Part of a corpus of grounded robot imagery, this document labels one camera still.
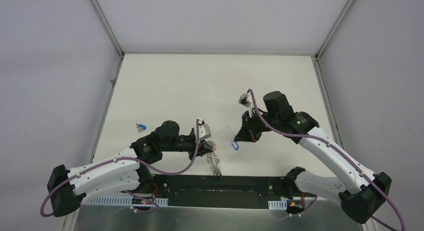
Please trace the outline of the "round metal keyring disc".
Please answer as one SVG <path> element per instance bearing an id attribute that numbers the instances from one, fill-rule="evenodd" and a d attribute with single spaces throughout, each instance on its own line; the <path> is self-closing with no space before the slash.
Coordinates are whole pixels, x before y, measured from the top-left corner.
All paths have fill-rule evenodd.
<path id="1" fill-rule="evenodd" d="M 218 156 L 215 153 L 216 148 L 217 148 L 216 143 L 214 141 L 210 141 L 210 140 L 206 141 L 206 143 L 212 149 L 212 151 L 210 151 L 206 154 L 206 161 L 210 165 L 210 170 L 211 170 L 213 176 L 217 179 L 221 179 L 222 178 L 222 172 L 221 172 L 221 169 L 219 167 L 220 159 L 218 158 Z"/>

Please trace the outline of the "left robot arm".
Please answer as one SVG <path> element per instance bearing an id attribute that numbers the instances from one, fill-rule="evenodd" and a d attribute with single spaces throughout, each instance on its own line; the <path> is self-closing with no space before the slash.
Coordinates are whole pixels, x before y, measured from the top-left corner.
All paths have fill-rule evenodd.
<path id="1" fill-rule="evenodd" d="M 164 152 L 187 153 L 191 166 L 197 157 L 214 151 L 207 141 L 212 136 L 210 127 L 203 120 L 196 120 L 188 135 L 179 132 L 180 126 L 167 120 L 109 158 L 74 168 L 56 166 L 46 185 L 48 195 L 40 214 L 63 217 L 103 195 L 135 190 L 147 193 L 153 186 L 151 170 L 171 175 L 152 166 Z"/>

